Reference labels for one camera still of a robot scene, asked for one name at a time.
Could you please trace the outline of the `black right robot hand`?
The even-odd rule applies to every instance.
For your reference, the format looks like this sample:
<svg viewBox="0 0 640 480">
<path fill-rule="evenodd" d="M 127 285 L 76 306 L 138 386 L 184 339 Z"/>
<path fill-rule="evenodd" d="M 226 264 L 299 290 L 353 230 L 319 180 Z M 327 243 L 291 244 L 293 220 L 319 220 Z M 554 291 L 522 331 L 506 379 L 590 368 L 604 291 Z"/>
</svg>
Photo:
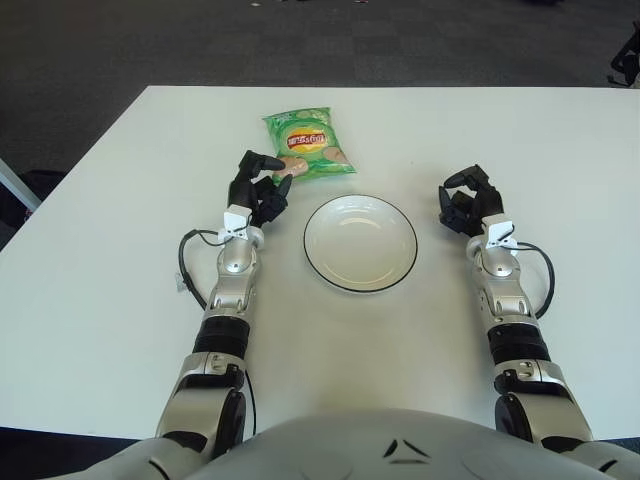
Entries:
<svg viewBox="0 0 640 480">
<path fill-rule="evenodd" d="M 483 218 L 504 213 L 500 193 L 479 165 L 447 178 L 438 187 L 438 197 L 440 223 L 469 237 L 483 233 Z"/>
</svg>

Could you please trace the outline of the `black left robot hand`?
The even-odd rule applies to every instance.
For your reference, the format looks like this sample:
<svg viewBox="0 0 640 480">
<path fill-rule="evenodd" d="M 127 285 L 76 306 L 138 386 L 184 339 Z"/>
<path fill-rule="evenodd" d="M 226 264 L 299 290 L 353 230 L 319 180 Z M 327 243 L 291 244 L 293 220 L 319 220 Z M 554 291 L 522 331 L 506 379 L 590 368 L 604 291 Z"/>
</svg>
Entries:
<svg viewBox="0 0 640 480">
<path fill-rule="evenodd" d="M 262 171 L 280 171 L 282 160 L 247 150 L 239 163 L 239 170 L 229 185 L 228 205 L 249 210 L 248 226 L 260 228 L 275 220 L 288 206 L 287 195 L 293 175 L 288 174 L 275 182 L 266 176 L 254 182 Z"/>
</svg>

